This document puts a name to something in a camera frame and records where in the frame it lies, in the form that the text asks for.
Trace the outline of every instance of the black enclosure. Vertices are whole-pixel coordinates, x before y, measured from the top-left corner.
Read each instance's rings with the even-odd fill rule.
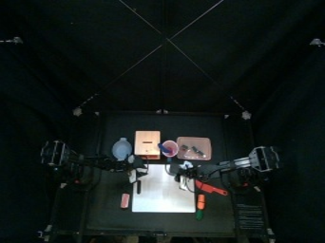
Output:
[[[56,193],[43,144],[64,140],[93,154],[147,121],[174,138],[196,127],[190,135],[212,138],[216,159],[277,145],[269,227],[277,242],[323,242],[325,46],[310,45],[325,41],[323,8],[322,0],[1,1],[0,241],[38,242],[53,208],[64,228],[95,223],[81,204],[67,214],[85,197]],[[206,236],[234,236],[214,227]]]

